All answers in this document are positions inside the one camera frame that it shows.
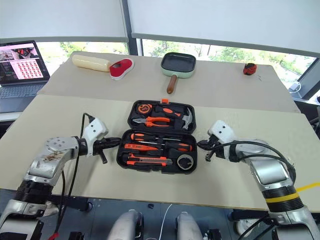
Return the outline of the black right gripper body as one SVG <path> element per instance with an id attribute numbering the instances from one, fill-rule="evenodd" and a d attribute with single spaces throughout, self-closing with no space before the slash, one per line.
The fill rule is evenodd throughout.
<path id="1" fill-rule="evenodd" d="M 213 151 L 213 155 L 215 155 L 216 157 L 224 157 L 224 148 L 221 146 L 222 144 L 218 141 L 216 141 L 213 145 L 212 145 L 212 151 Z"/>

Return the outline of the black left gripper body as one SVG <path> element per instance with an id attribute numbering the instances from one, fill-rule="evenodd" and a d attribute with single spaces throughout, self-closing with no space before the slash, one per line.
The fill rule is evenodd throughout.
<path id="1" fill-rule="evenodd" d="M 96 140 L 93 144 L 93 153 L 92 154 L 94 156 L 99 155 L 102 150 L 111 148 L 112 143 L 113 143 L 113 140 L 110 137 L 108 137 L 108 138 L 104 137 L 101 140 Z"/>

